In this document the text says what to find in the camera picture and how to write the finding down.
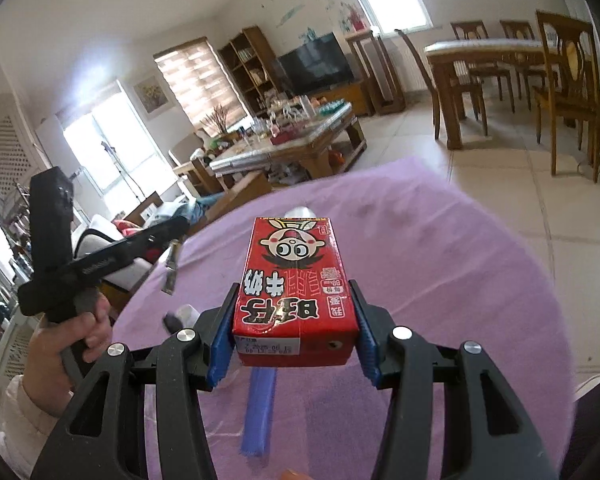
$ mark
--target purple tablecloth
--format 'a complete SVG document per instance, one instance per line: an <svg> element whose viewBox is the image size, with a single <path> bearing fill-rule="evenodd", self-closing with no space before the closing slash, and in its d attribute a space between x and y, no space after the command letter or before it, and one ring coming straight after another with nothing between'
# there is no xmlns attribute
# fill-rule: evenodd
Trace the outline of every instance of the purple tablecloth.
<svg viewBox="0 0 600 480"><path fill-rule="evenodd" d="M253 218L306 205L333 222L348 278L370 303L428 341L457 348L479 341L500 367L539 430L555 465L573 417L573 373L566 329L552 285L499 221L413 158L275 192L232 212L186 242L176 293L160 291L164 270L147 280L114 328L131 349L166 338L161 319L190 303L219 306L239 281ZM201 394L218 478L277 480L287 468L315 480L368 480L388 406L354 355L344 367L282 368L270 455L239 453L250 371L232 367ZM154 418L149 409L148 420ZM440 477L442 390L434 394L429 478ZM148 432L152 478L159 470Z"/></svg>

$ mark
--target metal screw cap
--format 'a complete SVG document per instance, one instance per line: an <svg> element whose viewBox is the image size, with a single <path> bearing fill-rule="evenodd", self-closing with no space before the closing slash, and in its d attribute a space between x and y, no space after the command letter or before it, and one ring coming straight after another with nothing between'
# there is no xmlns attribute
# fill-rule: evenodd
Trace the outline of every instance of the metal screw cap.
<svg viewBox="0 0 600 480"><path fill-rule="evenodd" d="M411 336L413 336L413 332L411 331L411 329L405 326L395 327L392 333L394 334L394 337L396 339L401 340L411 339Z"/></svg>
<svg viewBox="0 0 600 480"><path fill-rule="evenodd" d="M480 346L480 343L477 343L475 341L467 341L466 343L464 343L464 349L469 352L469 354L479 354L480 352L482 352L482 347Z"/></svg>
<svg viewBox="0 0 600 480"><path fill-rule="evenodd" d="M184 330L180 330L178 332L178 339L182 342L191 341L193 338L195 338L195 336L196 333L190 328L185 328Z"/></svg>
<svg viewBox="0 0 600 480"><path fill-rule="evenodd" d="M113 343L113 345L107 348L107 354L109 354L111 357L116 357L122 354L124 351L125 346L122 343Z"/></svg>

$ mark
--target tv stand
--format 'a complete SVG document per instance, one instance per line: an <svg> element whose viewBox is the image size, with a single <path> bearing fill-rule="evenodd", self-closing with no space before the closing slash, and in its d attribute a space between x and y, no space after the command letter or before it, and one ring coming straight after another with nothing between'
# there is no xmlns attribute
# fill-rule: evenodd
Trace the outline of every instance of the tv stand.
<svg viewBox="0 0 600 480"><path fill-rule="evenodd" d="M315 97L317 99L326 97L329 101L344 99L351 103L353 106L353 113L357 116L371 116L374 114L373 104L364 81L344 83L343 85L337 85L332 88L312 92L309 94L309 97Z"/></svg>

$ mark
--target bookshelf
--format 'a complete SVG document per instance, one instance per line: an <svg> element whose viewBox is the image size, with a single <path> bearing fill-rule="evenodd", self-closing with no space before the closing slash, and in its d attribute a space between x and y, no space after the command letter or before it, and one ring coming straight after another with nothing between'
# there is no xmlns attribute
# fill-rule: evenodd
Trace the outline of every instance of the bookshelf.
<svg viewBox="0 0 600 480"><path fill-rule="evenodd" d="M265 92L281 90L273 70L276 55L260 27L244 28L219 53L250 113L259 117L266 115Z"/></svg>

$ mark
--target dried branch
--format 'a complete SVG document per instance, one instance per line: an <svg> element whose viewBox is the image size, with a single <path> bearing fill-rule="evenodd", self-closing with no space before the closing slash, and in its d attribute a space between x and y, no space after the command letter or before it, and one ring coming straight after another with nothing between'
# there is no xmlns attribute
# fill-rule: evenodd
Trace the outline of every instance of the dried branch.
<svg viewBox="0 0 600 480"><path fill-rule="evenodd" d="M207 128L218 132L220 137L226 135L226 120L229 116L229 110L222 105L214 106L214 110L207 114L200 122Z"/></svg>

